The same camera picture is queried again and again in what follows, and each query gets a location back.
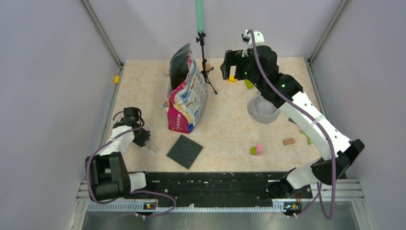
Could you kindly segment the colourful pet food bag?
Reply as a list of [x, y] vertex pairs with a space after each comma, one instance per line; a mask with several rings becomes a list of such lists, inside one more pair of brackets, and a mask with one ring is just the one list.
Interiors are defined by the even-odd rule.
[[191, 133], [200, 119], [205, 98], [205, 78], [187, 43], [169, 63], [169, 86], [164, 102], [169, 130]]

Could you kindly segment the clear plastic scoop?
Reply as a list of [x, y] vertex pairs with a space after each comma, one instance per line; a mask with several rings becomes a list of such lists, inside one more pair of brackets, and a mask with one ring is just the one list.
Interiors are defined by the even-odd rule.
[[160, 148], [151, 142], [146, 143], [146, 147], [149, 151], [158, 154], [160, 152]]

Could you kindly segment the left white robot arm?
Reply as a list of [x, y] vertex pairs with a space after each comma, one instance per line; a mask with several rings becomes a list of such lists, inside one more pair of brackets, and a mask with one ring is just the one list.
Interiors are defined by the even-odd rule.
[[124, 108], [123, 117], [113, 125], [108, 141], [85, 160], [88, 192], [93, 202], [108, 204], [133, 191], [142, 198], [153, 194], [154, 186], [146, 180], [146, 174], [129, 173], [123, 159], [130, 144], [147, 145], [150, 132], [144, 125], [140, 109]]

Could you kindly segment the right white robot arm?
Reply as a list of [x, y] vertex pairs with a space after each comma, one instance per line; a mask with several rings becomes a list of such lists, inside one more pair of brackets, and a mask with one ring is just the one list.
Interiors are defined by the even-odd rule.
[[264, 45], [263, 34], [246, 30], [243, 50], [227, 50], [220, 67], [223, 79], [229, 79], [230, 69], [236, 67], [235, 79], [248, 80], [260, 95], [288, 115], [312, 140], [320, 158], [310, 164], [290, 170], [281, 179], [281, 192], [294, 197], [300, 188], [313, 183], [335, 186], [336, 180], [354, 163], [365, 149], [360, 139], [351, 140], [338, 131], [312, 105], [300, 83], [291, 75], [279, 71], [277, 54]]

